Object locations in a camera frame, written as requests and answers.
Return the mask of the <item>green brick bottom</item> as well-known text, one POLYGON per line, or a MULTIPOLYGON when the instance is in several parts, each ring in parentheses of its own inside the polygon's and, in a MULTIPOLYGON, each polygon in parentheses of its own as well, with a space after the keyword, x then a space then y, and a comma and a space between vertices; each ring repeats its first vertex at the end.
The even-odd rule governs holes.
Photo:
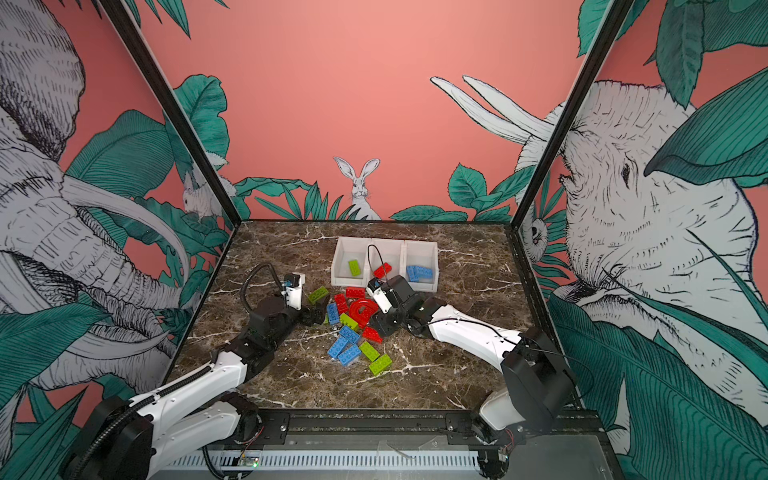
POLYGON ((383 354, 372 361, 369 365, 369 370, 372 375, 378 376, 387 370, 392 365, 392 359, 389 355, 383 354))

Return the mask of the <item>white three-compartment bin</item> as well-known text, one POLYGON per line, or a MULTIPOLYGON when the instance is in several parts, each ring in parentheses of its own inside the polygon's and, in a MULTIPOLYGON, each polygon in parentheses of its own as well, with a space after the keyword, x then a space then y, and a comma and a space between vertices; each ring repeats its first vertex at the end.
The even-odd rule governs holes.
POLYGON ((435 293, 439 283, 435 242, 382 238, 339 237, 331 266, 331 285, 365 287, 387 265, 386 279, 402 276, 417 292, 435 293))

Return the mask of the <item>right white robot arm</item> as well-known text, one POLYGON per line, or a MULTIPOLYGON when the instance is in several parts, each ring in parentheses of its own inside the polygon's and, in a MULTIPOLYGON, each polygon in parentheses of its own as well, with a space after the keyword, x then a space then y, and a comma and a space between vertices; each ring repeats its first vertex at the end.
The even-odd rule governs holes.
POLYGON ((539 328, 503 329, 473 318, 446 301, 413 290, 406 279, 374 278, 366 292, 379 311, 369 324, 386 337, 402 329, 450 344, 494 367, 504 386, 471 415, 483 443, 517 441, 525 432, 548 433, 576 389, 576 375, 539 328))

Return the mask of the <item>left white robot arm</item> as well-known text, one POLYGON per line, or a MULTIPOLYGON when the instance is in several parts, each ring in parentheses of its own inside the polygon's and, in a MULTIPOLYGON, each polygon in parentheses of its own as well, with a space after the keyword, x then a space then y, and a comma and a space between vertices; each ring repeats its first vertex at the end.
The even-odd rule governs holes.
POLYGON ((237 393, 261 373, 298 325, 323 323, 327 303, 304 307, 280 296, 261 300, 209 363, 128 400, 112 396, 92 412, 59 467, 64 479, 149 479, 175 460, 232 436, 252 435, 258 409, 237 393))

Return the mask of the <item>red brick by arch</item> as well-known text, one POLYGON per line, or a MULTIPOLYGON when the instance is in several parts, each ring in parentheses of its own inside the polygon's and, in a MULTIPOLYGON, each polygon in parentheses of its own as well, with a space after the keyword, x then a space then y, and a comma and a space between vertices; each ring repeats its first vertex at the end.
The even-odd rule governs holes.
POLYGON ((344 294, 337 294, 334 296, 334 303, 337 307, 339 315, 343 315, 349 311, 347 298, 344 294))

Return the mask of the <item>green brick under arch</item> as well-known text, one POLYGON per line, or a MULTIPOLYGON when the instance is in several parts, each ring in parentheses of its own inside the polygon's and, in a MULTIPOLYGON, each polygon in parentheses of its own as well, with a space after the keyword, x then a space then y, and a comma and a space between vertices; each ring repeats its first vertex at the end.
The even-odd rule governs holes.
POLYGON ((360 329, 359 324, 346 313, 340 315, 340 322, 343 326, 346 326, 355 332, 358 332, 360 329))

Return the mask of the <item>red arch piece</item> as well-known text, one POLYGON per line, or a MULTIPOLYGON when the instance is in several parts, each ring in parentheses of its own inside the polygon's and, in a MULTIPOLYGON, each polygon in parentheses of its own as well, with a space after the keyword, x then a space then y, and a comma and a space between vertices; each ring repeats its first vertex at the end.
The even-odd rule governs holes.
POLYGON ((348 315, 361 329, 365 329, 370 319, 379 311, 375 301, 359 298, 349 305, 348 315))

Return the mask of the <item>green brick centre low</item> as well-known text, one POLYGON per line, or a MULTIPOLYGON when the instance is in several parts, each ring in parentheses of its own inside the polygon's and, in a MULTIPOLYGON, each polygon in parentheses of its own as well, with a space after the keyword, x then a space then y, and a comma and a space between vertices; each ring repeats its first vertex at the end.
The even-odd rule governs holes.
POLYGON ((363 341, 359 345, 359 349, 370 362, 375 362, 381 356, 381 354, 368 341, 363 341))

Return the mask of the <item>black mounting rail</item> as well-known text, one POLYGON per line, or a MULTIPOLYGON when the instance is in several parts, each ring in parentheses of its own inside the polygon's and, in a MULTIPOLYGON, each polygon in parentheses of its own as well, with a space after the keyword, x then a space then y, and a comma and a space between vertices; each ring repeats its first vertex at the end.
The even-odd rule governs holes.
POLYGON ((256 449, 286 446, 299 436, 312 440, 347 436, 358 441, 368 437, 411 440, 424 436, 444 440, 450 447, 504 453, 549 436, 585 437, 605 450, 610 448, 596 414, 586 410, 565 411, 548 430, 526 424, 495 430, 468 410, 246 409, 217 402, 166 428, 160 427, 157 414, 134 414, 113 435, 120 446, 136 442, 147 458, 167 453, 172 443, 178 445, 181 440, 192 442, 181 448, 181 453, 187 454, 209 444, 256 449))

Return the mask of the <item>left black frame post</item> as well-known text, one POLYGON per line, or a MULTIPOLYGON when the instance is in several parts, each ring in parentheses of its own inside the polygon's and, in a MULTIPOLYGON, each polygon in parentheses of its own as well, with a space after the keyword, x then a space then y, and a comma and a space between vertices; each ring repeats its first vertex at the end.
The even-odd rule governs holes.
POLYGON ((130 10, 122 1, 99 1, 99 4, 179 135, 182 144, 201 170, 215 198, 221 204, 225 217, 235 228, 238 228, 242 223, 241 217, 230 195, 225 191, 217 172, 210 164, 201 140, 140 33, 130 10))

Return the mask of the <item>black frame post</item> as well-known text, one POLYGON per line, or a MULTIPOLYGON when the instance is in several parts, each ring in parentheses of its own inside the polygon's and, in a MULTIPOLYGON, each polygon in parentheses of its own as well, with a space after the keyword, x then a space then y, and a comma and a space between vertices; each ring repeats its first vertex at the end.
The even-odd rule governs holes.
POLYGON ((537 164, 531 181, 526 189, 522 201, 518 205, 518 210, 511 221, 513 230, 522 226, 523 219, 531 207, 535 195, 543 185, 546 174, 559 156, 559 150, 564 145, 565 138, 572 126, 576 115, 584 105, 589 94, 591 85, 600 72, 602 65, 607 57, 628 13, 633 5, 632 0, 611 1, 608 5, 600 28, 588 52, 587 58, 582 65, 576 82, 570 92, 570 95, 561 112, 558 122, 555 125, 554 132, 546 143, 546 148, 537 164))
POLYGON ((235 228, 238 228, 242 223, 241 217, 230 195, 225 191, 217 172, 210 164, 201 140, 140 33, 130 10, 122 1, 99 1, 99 4, 179 135, 182 144, 201 170, 215 198, 221 204, 225 217, 235 228))

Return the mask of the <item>right black frame post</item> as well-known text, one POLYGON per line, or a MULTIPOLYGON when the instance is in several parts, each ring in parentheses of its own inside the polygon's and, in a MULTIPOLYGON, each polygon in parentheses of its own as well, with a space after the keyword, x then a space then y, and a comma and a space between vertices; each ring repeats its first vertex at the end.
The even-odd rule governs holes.
POLYGON ((576 82, 570 92, 570 95, 561 112, 558 122, 555 125, 554 132, 546 143, 546 148, 537 164, 531 181, 526 189, 522 201, 518 205, 518 210, 511 221, 513 230, 522 226, 523 219, 531 207, 535 195, 543 185, 546 174, 559 156, 559 150, 564 145, 565 138, 572 126, 576 115, 584 105, 589 94, 591 85, 600 72, 602 65, 607 57, 628 13, 633 5, 632 0, 611 1, 608 5, 600 28, 588 52, 587 58, 582 65, 576 82))

